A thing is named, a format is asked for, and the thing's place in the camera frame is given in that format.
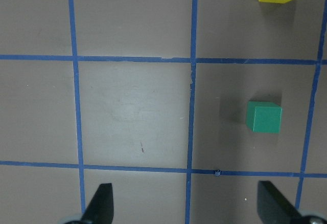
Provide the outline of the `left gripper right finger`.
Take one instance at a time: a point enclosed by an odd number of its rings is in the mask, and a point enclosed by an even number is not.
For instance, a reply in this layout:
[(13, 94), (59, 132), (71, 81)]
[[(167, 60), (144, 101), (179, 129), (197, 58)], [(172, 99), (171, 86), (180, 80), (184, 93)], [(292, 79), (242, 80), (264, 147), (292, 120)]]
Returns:
[(301, 214), (270, 181), (259, 181), (256, 209), (264, 224), (326, 223), (314, 214)]

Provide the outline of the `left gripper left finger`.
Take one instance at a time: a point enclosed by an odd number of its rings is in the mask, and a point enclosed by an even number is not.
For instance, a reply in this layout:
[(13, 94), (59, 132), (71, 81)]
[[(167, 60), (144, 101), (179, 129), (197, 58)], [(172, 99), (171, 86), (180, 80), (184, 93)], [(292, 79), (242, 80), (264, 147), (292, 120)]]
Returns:
[(111, 224), (112, 222), (112, 183), (100, 184), (79, 223)]

